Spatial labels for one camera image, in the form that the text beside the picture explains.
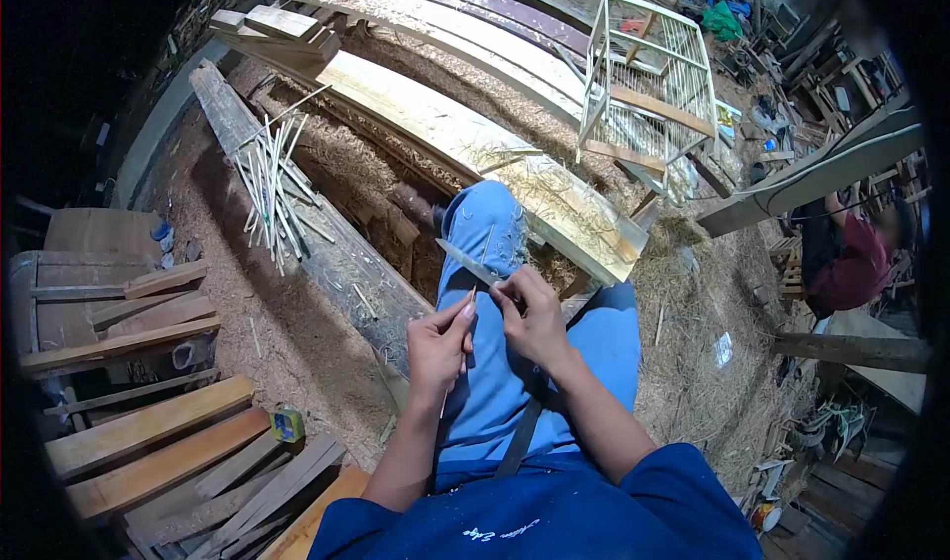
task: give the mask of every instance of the person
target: person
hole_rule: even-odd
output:
[[[632,415],[633,287],[602,288],[566,326],[522,265],[523,211],[500,183],[455,197],[442,234],[510,277],[473,293],[445,259],[438,312],[407,329],[408,408],[362,497],[327,507],[308,557],[761,558],[700,452],[657,447]]]
[[[851,190],[857,196],[857,184]],[[858,219],[834,192],[792,213],[802,227],[802,283],[818,320],[864,305],[885,289],[895,249],[914,243],[915,216],[894,197],[874,224]]]

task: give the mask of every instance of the pile of bamboo sticks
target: pile of bamboo sticks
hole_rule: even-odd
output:
[[[304,100],[318,92],[305,96]],[[316,208],[323,207],[320,197],[310,187],[310,180],[291,162],[291,152],[310,117],[306,114],[300,116],[295,110],[297,105],[299,103],[291,105],[273,120],[265,115],[263,127],[242,142],[241,148],[233,154],[235,168],[253,204],[244,223],[244,232],[251,234],[248,248],[263,243],[271,252],[271,261],[275,262],[281,277],[284,276],[284,258],[290,252],[298,260],[303,259],[304,255],[310,257],[303,225],[324,240],[336,242],[333,236],[306,216],[297,215],[291,200],[304,205],[312,204]],[[288,114],[277,127],[277,132],[271,135],[271,126]]]

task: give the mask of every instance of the black strap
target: black strap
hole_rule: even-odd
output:
[[[536,377],[535,395],[531,396],[527,407],[524,409],[522,418],[518,420],[518,426],[515,427],[515,435],[511,437],[508,450],[505,451],[502,462],[499,463],[498,469],[495,470],[495,477],[510,477],[518,472],[524,455],[528,452],[531,438],[534,436],[534,429],[538,424],[538,417],[540,416],[541,404],[539,397],[547,390],[547,376],[542,372],[535,372],[533,374]]]

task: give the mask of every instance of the hand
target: hand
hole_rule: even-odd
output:
[[[475,302],[469,292],[455,305],[409,323],[410,401],[442,405],[445,393],[455,387],[459,374],[466,372],[466,354],[472,352],[469,327],[474,317]]]
[[[491,296],[502,308],[505,337],[522,356],[538,364],[548,374],[552,369],[574,360],[574,348],[567,341],[567,329],[561,315],[558,293],[531,266],[523,266],[506,281],[491,287]],[[527,304],[524,317],[518,313],[512,297]]]

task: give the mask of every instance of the dirt floor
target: dirt floor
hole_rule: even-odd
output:
[[[570,1],[578,9],[591,2]],[[345,50],[451,96],[519,134],[621,210],[632,211],[646,193],[609,159],[588,154],[575,166],[575,132],[455,57],[380,28],[351,27],[343,44]],[[260,113],[273,113],[301,95],[277,79],[247,96],[268,73],[266,67],[244,59],[229,76]],[[754,91],[719,77],[715,83],[726,102],[743,111],[752,105]],[[386,195],[393,184],[422,177],[400,162],[402,156],[381,150],[319,105],[308,112],[312,117],[306,142],[301,140],[294,161],[314,179],[315,187],[329,183],[346,195],[348,203],[340,208],[344,214],[434,302],[442,255],[431,236],[423,233],[406,247],[379,217],[365,223],[359,213],[367,206],[392,207]],[[402,149],[392,145],[397,152]],[[237,177],[202,173],[202,166],[220,170],[221,158],[196,104],[161,149],[149,185],[149,207],[168,213],[175,226],[176,260],[186,240],[194,239],[212,264],[204,286],[222,318],[218,364],[226,374],[251,376],[261,405],[304,411],[309,433],[329,432],[372,471],[383,451],[380,434],[390,411],[371,348],[306,276],[281,280],[263,249],[247,248],[243,220],[233,220],[233,212],[240,211],[235,200],[243,198],[244,191]],[[748,175],[748,170],[741,174]],[[727,490],[741,495],[751,467],[760,461],[769,425],[796,417],[814,399],[811,371],[800,378],[789,376],[780,388],[780,357],[769,353],[775,332],[806,331],[813,317],[803,306],[778,298],[779,272],[766,254],[780,236],[774,222],[716,240],[694,222],[714,196],[703,182],[697,201],[683,208],[662,205],[650,243],[635,266],[632,281],[642,342],[635,414],[658,444],[694,443]],[[535,249],[533,255],[556,287],[573,279],[575,268],[549,247]],[[759,286],[765,305],[754,298]],[[727,341],[728,347],[717,349]]]

